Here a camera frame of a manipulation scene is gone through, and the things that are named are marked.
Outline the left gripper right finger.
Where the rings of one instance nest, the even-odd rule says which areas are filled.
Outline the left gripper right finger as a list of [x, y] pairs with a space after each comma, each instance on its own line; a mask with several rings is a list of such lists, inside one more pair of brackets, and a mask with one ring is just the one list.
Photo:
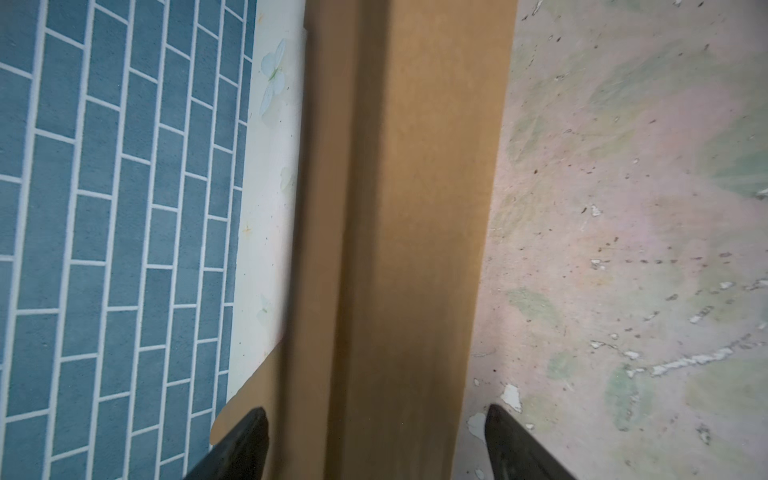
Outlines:
[[484, 435], [496, 480], [575, 480], [502, 406], [490, 404]]

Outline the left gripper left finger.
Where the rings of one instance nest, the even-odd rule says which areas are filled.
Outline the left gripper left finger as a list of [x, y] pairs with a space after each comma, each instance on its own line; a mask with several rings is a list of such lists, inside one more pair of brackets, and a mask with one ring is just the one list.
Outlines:
[[269, 449], [263, 407], [249, 411], [184, 480], [260, 480]]

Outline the cardboard box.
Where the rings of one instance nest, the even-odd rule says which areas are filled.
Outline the cardboard box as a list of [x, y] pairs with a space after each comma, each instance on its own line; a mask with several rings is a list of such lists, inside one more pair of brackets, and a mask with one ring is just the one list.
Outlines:
[[268, 479], [447, 479], [517, 5], [311, 1], [285, 335], [215, 421]]

